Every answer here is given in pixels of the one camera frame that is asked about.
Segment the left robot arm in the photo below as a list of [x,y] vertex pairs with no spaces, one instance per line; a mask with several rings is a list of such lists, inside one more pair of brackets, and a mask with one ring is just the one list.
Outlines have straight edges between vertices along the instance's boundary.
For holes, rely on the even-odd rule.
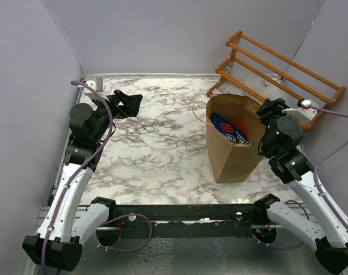
[[103,147],[114,133],[110,120],[137,116],[142,99],[142,95],[126,95],[115,90],[105,98],[105,103],[94,99],[96,109],[78,103],[70,110],[71,135],[57,191],[36,234],[27,235],[22,244],[35,264],[44,269],[73,271],[86,240],[101,224],[111,226],[115,223],[116,202],[112,199],[96,198],[79,219],[75,216]]

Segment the blue Burts chips bag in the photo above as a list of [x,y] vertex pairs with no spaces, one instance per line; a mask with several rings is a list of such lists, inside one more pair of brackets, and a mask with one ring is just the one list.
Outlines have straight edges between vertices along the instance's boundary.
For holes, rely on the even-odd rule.
[[232,143],[236,143],[235,130],[237,129],[232,123],[228,122],[217,113],[210,117],[214,127]]

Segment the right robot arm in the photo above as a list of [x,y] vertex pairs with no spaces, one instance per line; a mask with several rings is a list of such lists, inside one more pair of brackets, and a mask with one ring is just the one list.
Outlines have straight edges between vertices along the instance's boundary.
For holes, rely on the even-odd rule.
[[300,99],[298,108],[285,100],[265,99],[256,114],[266,129],[258,153],[268,158],[274,174],[304,202],[315,222],[292,211],[272,194],[255,202],[253,216],[260,224],[275,222],[303,241],[330,273],[348,269],[348,216],[333,200],[313,166],[297,145],[303,139],[300,122],[310,122],[321,109],[311,100]]

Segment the brown paper bag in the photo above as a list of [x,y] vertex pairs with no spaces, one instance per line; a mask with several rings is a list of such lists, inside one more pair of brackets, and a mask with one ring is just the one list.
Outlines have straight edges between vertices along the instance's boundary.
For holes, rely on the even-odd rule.
[[206,148],[216,183],[243,182],[262,160],[258,145],[265,132],[248,96],[216,95],[206,103]]

